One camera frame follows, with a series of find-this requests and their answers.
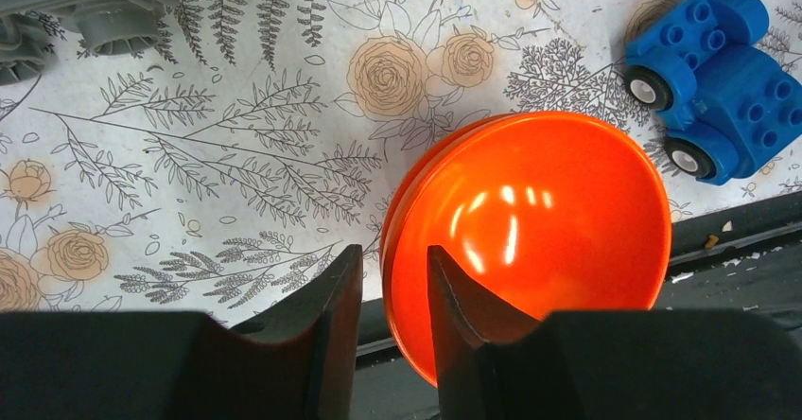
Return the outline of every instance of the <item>white wheel hub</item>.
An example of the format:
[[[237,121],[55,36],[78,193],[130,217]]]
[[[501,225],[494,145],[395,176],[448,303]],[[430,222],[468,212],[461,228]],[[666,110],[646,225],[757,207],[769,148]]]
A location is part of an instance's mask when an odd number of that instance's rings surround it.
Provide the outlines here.
[[[629,83],[629,89],[632,91],[632,95],[643,103],[657,101],[657,92],[654,91],[654,87],[642,79],[633,79]]]
[[[696,159],[682,150],[675,150],[672,152],[671,159],[676,163],[677,166],[681,167],[687,172],[696,172],[699,170],[699,163],[696,162]]]

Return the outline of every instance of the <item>floral pattern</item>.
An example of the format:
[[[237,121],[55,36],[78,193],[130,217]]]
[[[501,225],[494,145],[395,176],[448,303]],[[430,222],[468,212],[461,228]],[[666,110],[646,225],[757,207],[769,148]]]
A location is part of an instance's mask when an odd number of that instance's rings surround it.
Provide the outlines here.
[[[750,179],[700,184],[624,93],[624,41],[677,1],[182,0],[157,49],[114,58],[31,11],[52,44],[42,77],[0,89],[0,310],[179,307],[237,324],[348,243],[374,299],[406,170],[509,111],[626,131],[674,221],[802,191],[802,141]],[[758,45],[802,78],[802,0],[764,2]]]

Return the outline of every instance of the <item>table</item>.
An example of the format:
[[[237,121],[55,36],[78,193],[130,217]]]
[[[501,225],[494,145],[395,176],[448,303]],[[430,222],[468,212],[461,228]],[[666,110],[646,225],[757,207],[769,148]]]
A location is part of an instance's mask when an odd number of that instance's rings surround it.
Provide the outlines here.
[[[156,49],[111,58],[31,13],[53,55],[0,90],[0,309],[189,308],[231,325],[354,242],[364,300],[378,298],[378,235],[406,169],[510,110],[627,131],[675,221],[802,190],[802,140],[723,187],[661,151],[621,57],[677,1],[183,0]],[[802,78],[802,0],[764,2],[760,46]]]

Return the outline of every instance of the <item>gray machine part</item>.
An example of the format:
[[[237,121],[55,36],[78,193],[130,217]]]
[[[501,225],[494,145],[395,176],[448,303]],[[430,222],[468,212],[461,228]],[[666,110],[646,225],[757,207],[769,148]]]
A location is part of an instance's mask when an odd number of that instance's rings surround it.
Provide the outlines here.
[[[59,17],[97,55],[143,51],[159,43],[157,25],[180,0],[0,0],[0,85],[42,73],[47,34],[38,22],[15,13],[35,9]]]

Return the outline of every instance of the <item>white debris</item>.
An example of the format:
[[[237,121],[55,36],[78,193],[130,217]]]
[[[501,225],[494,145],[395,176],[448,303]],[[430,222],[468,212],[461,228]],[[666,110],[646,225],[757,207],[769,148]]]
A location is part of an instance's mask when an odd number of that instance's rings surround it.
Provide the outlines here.
[[[671,278],[671,283],[672,284],[677,284],[682,280],[689,279],[691,276],[693,276],[693,272],[692,271],[688,271],[688,272],[685,272],[685,273],[680,273],[680,274],[678,274],[676,276],[673,276]]]
[[[738,266],[738,265],[739,265],[739,264],[742,262],[742,260],[743,260],[743,259],[741,259],[741,258],[739,258],[739,257],[736,257],[735,259],[730,259],[730,260],[728,260],[728,261],[724,261],[724,266],[725,266],[725,267],[727,267],[727,266],[729,266],[730,264],[732,264],[732,265],[734,265],[734,266]]]

